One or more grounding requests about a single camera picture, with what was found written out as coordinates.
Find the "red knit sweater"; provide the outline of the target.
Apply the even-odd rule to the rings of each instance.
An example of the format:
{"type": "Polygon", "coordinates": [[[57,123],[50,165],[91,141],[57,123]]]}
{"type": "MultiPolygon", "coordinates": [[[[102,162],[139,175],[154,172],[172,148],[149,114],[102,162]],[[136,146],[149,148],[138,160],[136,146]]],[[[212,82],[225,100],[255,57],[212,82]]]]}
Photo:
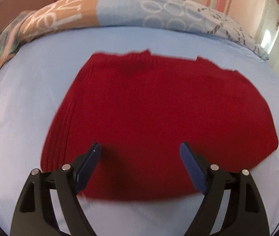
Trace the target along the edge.
{"type": "Polygon", "coordinates": [[[149,51],[89,58],[52,121],[41,169],[72,163],[95,142],[101,157],[83,194],[117,201],[194,193],[182,142],[231,172],[256,167],[279,145],[267,102],[242,74],[149,51]]]}

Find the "light blue quilted bedspread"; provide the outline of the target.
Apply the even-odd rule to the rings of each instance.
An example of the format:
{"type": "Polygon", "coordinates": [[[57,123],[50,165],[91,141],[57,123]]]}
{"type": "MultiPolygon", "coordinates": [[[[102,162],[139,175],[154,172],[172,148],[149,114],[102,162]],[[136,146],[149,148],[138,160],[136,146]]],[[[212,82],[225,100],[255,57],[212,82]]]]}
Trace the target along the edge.
{"type": "MultiPolygon", "coordinates": [[[[279,78],[250,50],[209,35],[141,27],[87,28],[32,41],[0,70],[0,227],[9,233],[15,205],[41,150],[53,116],[78,71],[98,51],[150,50],[201,56],[237,70],[267,101],[279,138],[279,78]]],[[[252,170],[270,229],[279,228],[279,147],[252,170]]]]}

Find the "blue and brown patterned duvet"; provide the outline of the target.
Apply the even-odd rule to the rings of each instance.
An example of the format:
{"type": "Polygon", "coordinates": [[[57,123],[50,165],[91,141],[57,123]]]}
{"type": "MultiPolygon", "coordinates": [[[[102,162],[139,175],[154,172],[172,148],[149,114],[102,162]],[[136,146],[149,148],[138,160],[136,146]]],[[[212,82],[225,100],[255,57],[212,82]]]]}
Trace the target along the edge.
{"type": "Polygon", "coordinates": [[[59,0],[32,12],[20,41],[69,29],[131,26],[211,35],[246,47],[262,60],[267,52],[229,16],[190,0],[59,0]]]}

